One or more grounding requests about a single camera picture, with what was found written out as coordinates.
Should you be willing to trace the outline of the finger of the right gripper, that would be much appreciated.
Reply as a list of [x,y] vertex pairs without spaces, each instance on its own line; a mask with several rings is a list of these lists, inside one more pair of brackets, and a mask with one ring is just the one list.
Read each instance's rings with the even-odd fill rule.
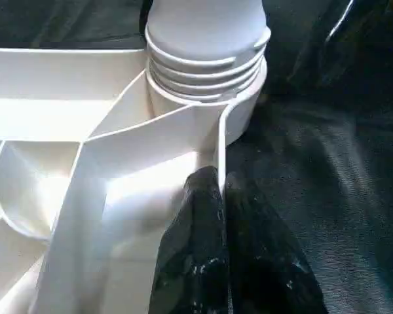
[[331,1],[287,79],[289,95],[393,94],[393,1]]

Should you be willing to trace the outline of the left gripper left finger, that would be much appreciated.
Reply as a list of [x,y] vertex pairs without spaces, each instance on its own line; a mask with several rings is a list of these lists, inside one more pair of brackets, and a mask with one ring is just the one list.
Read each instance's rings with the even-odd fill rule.
[[228,313],[229,261],[217,169],[189,175],[157,255],[149,313]]

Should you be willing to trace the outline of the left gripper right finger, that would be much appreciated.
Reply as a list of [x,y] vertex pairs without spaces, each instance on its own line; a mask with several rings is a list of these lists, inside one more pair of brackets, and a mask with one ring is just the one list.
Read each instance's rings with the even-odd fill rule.
[[297,238],[251,180],[225,181],[227,240],[235,313],[327,313]]

